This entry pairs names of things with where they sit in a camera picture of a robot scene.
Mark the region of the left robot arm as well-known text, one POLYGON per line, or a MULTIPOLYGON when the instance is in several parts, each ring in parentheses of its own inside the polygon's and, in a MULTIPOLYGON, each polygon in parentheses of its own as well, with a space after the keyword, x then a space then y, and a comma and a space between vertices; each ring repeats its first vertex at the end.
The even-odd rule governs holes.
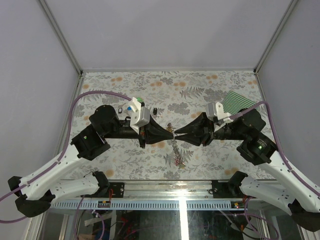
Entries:
POLYGON ((141 108, 142 123, 135 125, 138 112, 120 120, 110 105, 101 105, 90 116, 90 125, 76 135, 60 154, 26 177, 8 180, 15 193, 17 210, 27 218, 46 212, 51 205, 78 196, 107 197, 110 183, 102 171, 93 171, 76 180, 63 178, 77 167, 87 164, 110 149, 107 139, 137 139, 144 148, 165 140, 173 134, 157 124, 149 110, 141 108))

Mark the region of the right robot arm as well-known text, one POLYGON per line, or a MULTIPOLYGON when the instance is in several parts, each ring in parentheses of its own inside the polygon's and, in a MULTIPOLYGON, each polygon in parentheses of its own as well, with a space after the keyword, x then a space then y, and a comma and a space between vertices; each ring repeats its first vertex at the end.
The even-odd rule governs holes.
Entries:
POLYGON ((236 148, 247 162, 272 175, 282 188, 276 188, 237 171, 227 182, 233 197, 246 195, 263 200, 287 213, 300 227, 317 232, 320 229, 320 191, 310 189, 312 182, 281 156, 280 148, 261 131, 266 123, 256 109, 243 108, 237 119, 217 126, 206 113, 175 130, 176 139, 195 146, 208 146, 213 140, 238 140, 236 148))

